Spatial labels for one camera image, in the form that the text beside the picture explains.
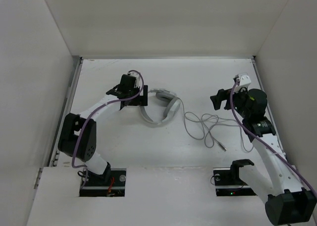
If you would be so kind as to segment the white grey headphones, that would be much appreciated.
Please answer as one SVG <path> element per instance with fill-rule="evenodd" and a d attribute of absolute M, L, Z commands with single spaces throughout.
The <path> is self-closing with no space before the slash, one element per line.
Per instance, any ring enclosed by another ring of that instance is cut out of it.
<path fill-rule="evenodd" d="M 175 114 L 178 112 L 181 100 L 177 97 L 177 94 L 163 88 L 150 89 L 148 93 L 154 93 L 155 98 L 159 101 L 160 105 L 164 107 L 162 114 L 162 120 L 154 121 L 147 114 L 144 106 L 140 106 L 140 112 L 143 119 L 153 125 L 161 125 L 169 122 L 173 119 Z"/>

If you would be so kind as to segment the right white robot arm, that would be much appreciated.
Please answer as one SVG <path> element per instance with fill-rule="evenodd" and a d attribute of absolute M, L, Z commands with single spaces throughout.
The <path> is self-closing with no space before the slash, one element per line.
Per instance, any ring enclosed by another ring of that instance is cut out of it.
<path fill-rule="evenodd" d="M 229 168 L 213 170 L 217 196 L 257 195 L 274 226 L 308 222 L 317 204 L 317 194 L 279 148 L 276 131 L 265 115 L 266 93 L 237 85 L 220 89 L 210 99 L 215 110 L 225 101 L 226 110 L 242 117 L 238 124 L 259 153 L 269 175 L 265 177 L 259 172 L 250 159 L 234 160 Z"/>

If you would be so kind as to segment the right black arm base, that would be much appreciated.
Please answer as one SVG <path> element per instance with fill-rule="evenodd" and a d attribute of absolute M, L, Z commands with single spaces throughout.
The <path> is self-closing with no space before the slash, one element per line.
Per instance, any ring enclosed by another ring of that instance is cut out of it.
<path fill-rule="evenodd" d="M 211 184 L 217 197 L 256 196 L 249 185 L 232 176 L 230 168 L 214 168 Z"/>

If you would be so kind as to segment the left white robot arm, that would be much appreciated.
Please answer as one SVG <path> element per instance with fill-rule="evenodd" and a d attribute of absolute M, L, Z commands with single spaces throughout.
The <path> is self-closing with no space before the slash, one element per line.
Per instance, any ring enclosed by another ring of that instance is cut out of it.
<path fill-rule="evenodd" d="M 110 163 L 97 153 L 98 119 L 111 119 L 126 106 L 146 106 L 147 90 L 141 73 L 130 70 L 92 107 L 65 116 L 57 147 L 71 157 L 72 168 L 83 170 L 85 182 L 92 178 L 104 185 L 111 178 Z"/>

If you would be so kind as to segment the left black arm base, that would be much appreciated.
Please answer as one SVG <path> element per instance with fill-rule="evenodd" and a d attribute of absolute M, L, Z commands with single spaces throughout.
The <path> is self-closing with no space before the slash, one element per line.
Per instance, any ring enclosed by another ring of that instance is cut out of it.
<path fill-rule="evenodd" d="M 126 184 L 126 169 L 111 169 L 109 180 L 104 183 L 102 180 L 88 173 L 85 181 L 86 171 L 78 171 L 81 177 L 79 196 L 80 197 L 124 197 Z"/>

